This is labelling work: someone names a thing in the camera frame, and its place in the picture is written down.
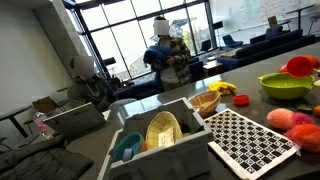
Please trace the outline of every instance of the wicker basket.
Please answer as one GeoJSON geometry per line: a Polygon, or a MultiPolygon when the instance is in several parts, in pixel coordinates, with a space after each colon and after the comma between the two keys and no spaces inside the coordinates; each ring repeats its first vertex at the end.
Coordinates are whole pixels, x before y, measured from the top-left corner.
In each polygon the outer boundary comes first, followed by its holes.
{"type": "Polygon", "coordinates": [[[214,114],[220,103],[219,91],[206,91],[189,99],[190,104],[205,119],[214,114]]]}
{"type": "Polygon", "coordinates": [[[183,135],[180,129],[180,125],[174,115],[168,111],[158,113],[149,124],[147,130],[147,149],[150,150],[158,147],[159,134],[171,127],[173,127],[174,141],[181,139],[183,135]]]}

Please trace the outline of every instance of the towel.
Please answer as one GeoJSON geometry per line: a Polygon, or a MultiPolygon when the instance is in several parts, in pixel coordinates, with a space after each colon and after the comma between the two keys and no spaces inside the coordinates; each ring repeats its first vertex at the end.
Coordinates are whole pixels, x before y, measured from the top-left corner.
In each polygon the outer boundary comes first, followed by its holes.
{"type": "Polygon", "coordinates": [[[154,63],[162,65],[163,69],[169,67],[167,60],[171,55],[170,48],[162,46],[150,46],[144,53],[143,62],[153,65],[154,63]]]}
{"type": "Polygon", "coordinates": [[[219,91],[220,95],[230,95],[234,94],[234,91],[237,89],[237,87],[231,83],[223,82],[222,80],[219,80],[218,82],[213,82],[209,84],[209,90],[210,91],[219,91]]]}

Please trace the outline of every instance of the whiteboard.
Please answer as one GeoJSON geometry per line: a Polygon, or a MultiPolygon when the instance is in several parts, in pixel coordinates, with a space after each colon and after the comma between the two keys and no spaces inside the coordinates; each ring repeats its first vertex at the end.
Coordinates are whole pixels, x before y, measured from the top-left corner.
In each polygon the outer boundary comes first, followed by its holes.
{"type": "Polygon", "coordinates": [[[268,18],[276,16],[277,20],[298,17],[298,13],[287,12],[312,4],[302,15],[320,11],[320,0],[212,0],[213,21],[223,21],[224,31],[260,26],[268,23],[268,18]]]}

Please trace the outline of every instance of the white plastic bin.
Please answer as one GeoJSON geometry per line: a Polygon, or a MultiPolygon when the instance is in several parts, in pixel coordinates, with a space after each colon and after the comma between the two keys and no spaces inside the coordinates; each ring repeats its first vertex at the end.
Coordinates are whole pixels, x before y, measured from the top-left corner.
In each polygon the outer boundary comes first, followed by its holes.
{"type": "Polygon", "coordinates": [[[161,105],[155,109],[128,117],[124,128],[118,130],[111,142],[105,161],[108,163],[103,179],[117,180],[179,180],[209,171],[207,143],[213,141],[211,129],[194,111],[186,98],[161,105]],[[113,162],[113,148],[131,132],[144,138],[152,119],[162,111],[171,112],[179,123],[186,124],[191,133],[201,126],[204,130],[179,139],[170,147],[157,147],[135,155],[127,162],[113,162]]]}

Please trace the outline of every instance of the black and white grid mat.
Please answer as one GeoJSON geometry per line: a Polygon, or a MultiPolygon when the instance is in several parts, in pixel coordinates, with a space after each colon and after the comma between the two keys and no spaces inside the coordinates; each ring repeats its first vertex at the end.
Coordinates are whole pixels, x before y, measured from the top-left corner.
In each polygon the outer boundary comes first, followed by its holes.
{"type": "Polygon", "coordinates": [[[257,179],[299,150],[283,135],[231,109],[204,121],[215,137],[208,145],[241,179],[257,179]]]}

